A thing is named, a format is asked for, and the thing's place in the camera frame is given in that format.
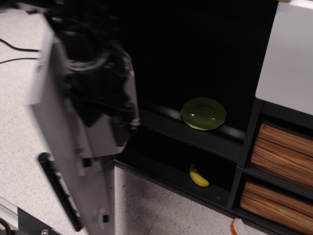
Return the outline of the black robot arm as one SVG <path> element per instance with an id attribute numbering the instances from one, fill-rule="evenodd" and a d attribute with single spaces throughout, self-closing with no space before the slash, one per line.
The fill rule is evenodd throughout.
<path id="1" fill-rule="evenodd" d="M 115 143 L 125 144 L 140 124 L 130 55 L 117 40 L 116 17 L 103 0 L 10 0 L 42 13 L 67 59 L 67 96 L 87 127 L 109 117 Z"/>

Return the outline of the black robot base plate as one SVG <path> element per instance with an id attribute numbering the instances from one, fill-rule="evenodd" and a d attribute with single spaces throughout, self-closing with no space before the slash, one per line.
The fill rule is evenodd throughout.
<path id="1" fill-rule="evenodd" d="M 60 235 L 54 228 L 33 217 L 21 208 L 18 211 L 18 230 L 28 235 Z"/>

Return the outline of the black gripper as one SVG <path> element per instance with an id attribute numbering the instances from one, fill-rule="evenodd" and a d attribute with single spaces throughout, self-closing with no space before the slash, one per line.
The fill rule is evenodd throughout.
<path id="1" fill-rule="evenodd" d="M 93 61 L 67 61 L 67 96 L 86 127 L 103 115 L 116 144 L 125 144 L 140 125 L 130 55 L 121 47 L 104 49 Z"/>

